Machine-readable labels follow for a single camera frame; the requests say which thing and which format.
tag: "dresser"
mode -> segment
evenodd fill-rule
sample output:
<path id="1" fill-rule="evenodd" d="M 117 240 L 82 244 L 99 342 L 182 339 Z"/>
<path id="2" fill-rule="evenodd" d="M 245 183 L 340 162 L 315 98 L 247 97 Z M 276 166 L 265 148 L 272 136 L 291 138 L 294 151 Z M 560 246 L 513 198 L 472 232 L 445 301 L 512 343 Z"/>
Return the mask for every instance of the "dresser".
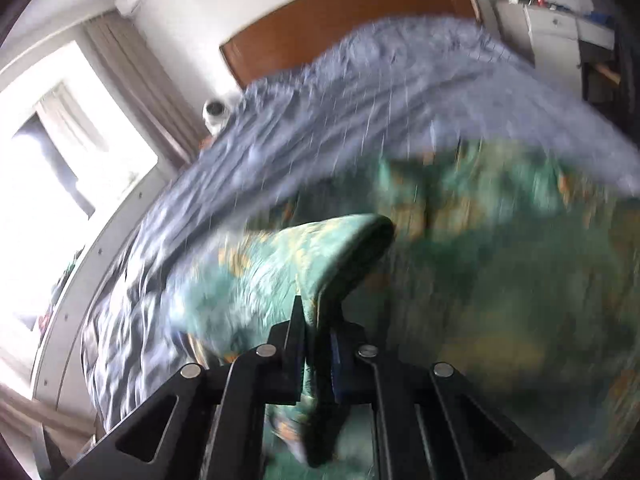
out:
<path id="1" fill-rule="evenodd" d="M 494 0 L 505 44 L 549 81 L 582 95 L 582 62 L 612 56 L 615 34 L 586 18 L 545 7 Z"/>

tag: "metal screw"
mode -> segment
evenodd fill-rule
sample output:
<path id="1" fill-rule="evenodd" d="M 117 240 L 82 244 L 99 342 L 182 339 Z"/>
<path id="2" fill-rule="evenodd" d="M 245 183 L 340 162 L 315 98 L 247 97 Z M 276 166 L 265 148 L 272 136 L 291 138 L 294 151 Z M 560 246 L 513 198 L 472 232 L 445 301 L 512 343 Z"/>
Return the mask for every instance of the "metal screw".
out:
<path id="1" fill-rule="evenodd" d="M 437 363 L 433 367 L 433 373 L 438 377 L 451 377 L 453 375 L 453 366 L 449 363 Z"/>
<path id="2" fill-rule="evenodd" d="M 375 357 L 378 355 L 378 347 L 373 345 L 362 345 L 358 348 L 360 357 Z"/>
<path id="3" fill-rule="evenodd" d="M 255 353 L 257 353 L 260 357 L 271 357 L 272 355 L 275 355 L 276 347 L 273 345 L 260 345 L 255 350 Z"/>
<path id="4" fill-rule="evenodd" d="M 200 375 L 201 368 L 196 363 L 184 365 L 180 370 L 180 375 L 185 379 L 194 379 Z"/>

